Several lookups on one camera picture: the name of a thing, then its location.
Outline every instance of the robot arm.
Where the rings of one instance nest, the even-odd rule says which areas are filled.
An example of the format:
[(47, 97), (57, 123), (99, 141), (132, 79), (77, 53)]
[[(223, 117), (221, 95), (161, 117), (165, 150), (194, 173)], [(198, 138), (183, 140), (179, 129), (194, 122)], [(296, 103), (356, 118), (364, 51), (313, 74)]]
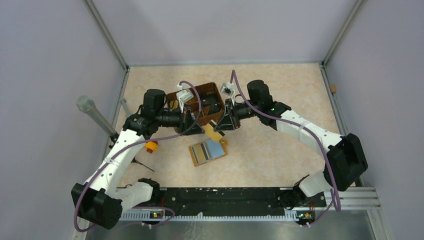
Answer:
[(147, 90), (143, 104), (135, 114), (125, 120), (119, 137), (114, 141), (112, 149), (98, 170), (84, 185), (74, 185), (71, 195), (75, 207), (82, 198), (78, 206), (79, 217), (111, 229), (118, 222), (122, 212), (151, 199), (154, 188), (158, 186), (152, 180), (142, 178), (130, 187), (120, 190), (117, 190), (117, 187), (125, 170), (144, 146), (142, 143), (150, 139), (159, 127), (178, 128), (184, 135), (204, 133), (198, 124), (193, 125), (195, 120), (190, 108), (184, 106), (181, 107), (182, 110), (169, 109), (165, 107), (164, 100), (165, 92), (162, 90)]
[[(221, 91), (230, 96), (234, 91), (228, 89), (231, 83), (222, 86)], [(262, 80), (254, 80), (247, 84), (249, 103), (259, 111), (284, 121), (277, 121), (254, 112), (245, 102), (236, 103), (232, 98), (225, 101), (224, 114), (217, 122), (215, 131), (235, 130), (241, 126), (241, 120), (257, 116), (262, 124), (276, 131), (289, 134), (306, 144), (320, 156), (326, 154), (339, 191), (345, 191), (368, 168), (367, 161), (357, 136), (349, 133), (342, 136), (325, 130), (304, 119), (284, 103), (273, 101), (268, 86)], [(316, 138), (322, 143), (323, 151)], [(318, 193), (328, 191), (332, 186), (327, 167), (313, 175), (303, 177), (293, 187), (292, 200), (289, 205), (302, 204)]]

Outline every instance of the white wall panel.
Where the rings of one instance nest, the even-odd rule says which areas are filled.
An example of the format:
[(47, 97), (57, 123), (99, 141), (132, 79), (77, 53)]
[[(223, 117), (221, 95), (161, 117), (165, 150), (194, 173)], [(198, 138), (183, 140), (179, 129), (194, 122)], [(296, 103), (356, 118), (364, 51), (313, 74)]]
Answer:
[(70, 238), (107, 138), (75, 101), (111, 120), (123, 76), (83, 1), (0, 3), (0, 239)]
[(129, 65), (322, 61), (355, 0), (94, 0)]
[(395, 239), (423, 239), (424, 1), (370, 0), (328, 71)]

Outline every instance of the metal floor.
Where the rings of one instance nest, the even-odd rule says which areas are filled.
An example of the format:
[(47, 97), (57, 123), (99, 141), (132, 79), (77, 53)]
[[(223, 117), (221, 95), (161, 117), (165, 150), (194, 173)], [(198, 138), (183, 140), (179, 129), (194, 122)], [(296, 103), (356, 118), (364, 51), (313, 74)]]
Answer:
[(293, 222), (168, 222), (149, 230), (138, 224), (117, 231), (95, 227), (87, 240), (375, 240), (366, 210), (330, 211), (317, 225), (299, 228)]

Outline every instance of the white connector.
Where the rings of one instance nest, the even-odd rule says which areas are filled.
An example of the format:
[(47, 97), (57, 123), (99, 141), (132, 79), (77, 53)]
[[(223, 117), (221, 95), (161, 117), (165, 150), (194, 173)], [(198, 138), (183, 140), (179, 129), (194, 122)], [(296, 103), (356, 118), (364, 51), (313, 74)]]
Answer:
[(181, 112), (184, 109), (184, 103), (187, 103), (190, 99), (194, 97), (192, 91), (188, 89), (181, 90), (176, 93), (176, 99), (178, 99), (178, 105)]
[(221, 86), (221, 93), (231, 97), (233, 104), (236, 103), (236, 86), (233, 83), (226, 82)]
[(177, 85), (176, 85), (176, 87), (179, 89), (179, 90), (184, 90), (184, 87), (183, 87), (183, 85), (181, 84), (181, 83), (178, 83)]

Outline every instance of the speckled tabletop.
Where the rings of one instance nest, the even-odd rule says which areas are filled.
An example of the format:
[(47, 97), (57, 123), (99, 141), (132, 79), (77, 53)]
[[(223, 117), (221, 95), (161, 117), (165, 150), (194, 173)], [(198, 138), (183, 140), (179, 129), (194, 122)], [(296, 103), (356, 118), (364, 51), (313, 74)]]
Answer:
[[(317, 63), (132, 67), (124, 97), (129, 109), (135, 112), (143, 103), (147, 89), (176, 92), (181, 80), (194, 85), (215, 82), (220, 88), (229, 81), (232, 69), (236, 70), (246, 95), (247, 83), (262, 79), (274, 100), (291, 106), (318, 126), (338, 133)], [(118, 132), (125, 118), (121, 107), (116, 125)], [(174, 129), (162, 127), (153, 137), (173, 134)], [(197, 167), (193, 165), (188, 146), (207, 140), (207, 135), (161, 141), (152, 154), (142, 148), (136, 159), (155, 172), (131, 163), (120, 186), (151, 178), (161, 187), (285, 187), (324, 168), (325, 162), (317, 153), (295, 138), (262, 125), (256, 117), (243, 120), (241, 128), (225, 134), (228, 155)]]

